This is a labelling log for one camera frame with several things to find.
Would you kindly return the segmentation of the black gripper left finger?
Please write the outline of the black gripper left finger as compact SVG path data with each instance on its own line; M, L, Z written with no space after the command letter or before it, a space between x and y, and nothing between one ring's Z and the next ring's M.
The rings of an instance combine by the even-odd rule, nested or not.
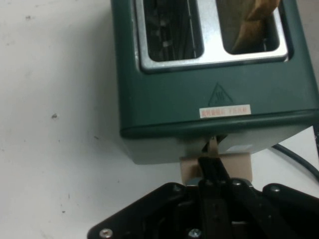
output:
M198 159L195 186L167 183L93 226L89 239L213 239L213 157Z

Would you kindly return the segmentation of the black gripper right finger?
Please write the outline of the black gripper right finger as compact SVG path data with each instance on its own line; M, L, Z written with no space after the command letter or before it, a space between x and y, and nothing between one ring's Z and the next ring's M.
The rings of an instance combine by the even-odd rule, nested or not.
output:
M211 160L213 239L317 239L319 200L281 184L262 191L230 178L219 158Z

